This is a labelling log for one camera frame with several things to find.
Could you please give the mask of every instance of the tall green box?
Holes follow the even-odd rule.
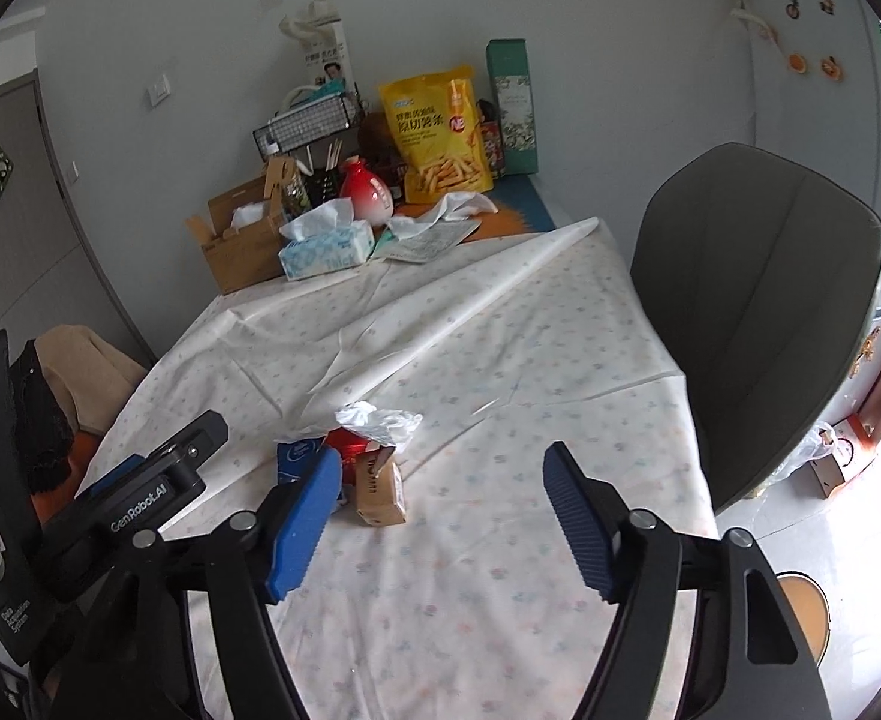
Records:
[[[537,131],[527,41],[491,40],[487,44],[487,71],[500,111],[504,172],[537,172]]]

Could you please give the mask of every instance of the red vase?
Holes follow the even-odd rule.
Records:
[[[354,218],[365,218],[374,227],[383,227],[393,216],[393,196],[377,175],[367,170],[360,157],[349,157],[344,163],[346,179],[341,197],[354,202]]]

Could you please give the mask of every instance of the yellow snack bag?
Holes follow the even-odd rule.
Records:
[[[390,133],[408,164],[408,202],[433,203],[448,191],[493,189],[473,74],[463,65],[381,86]]]

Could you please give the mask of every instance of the chair backrest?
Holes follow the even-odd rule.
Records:
[[[752,146],[708,151],[650,200],[630,275],[687,375],[717,511],[823,412],[869,327],[880,273],[873,211]]]

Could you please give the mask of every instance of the light switch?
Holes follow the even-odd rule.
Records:
[[[160,74],[159,78],[151,84],[151,88],[147,91],[151,96],[151,106],[156,108],[163,100],[170,96],[170,81],[167,79],[167,74]]]

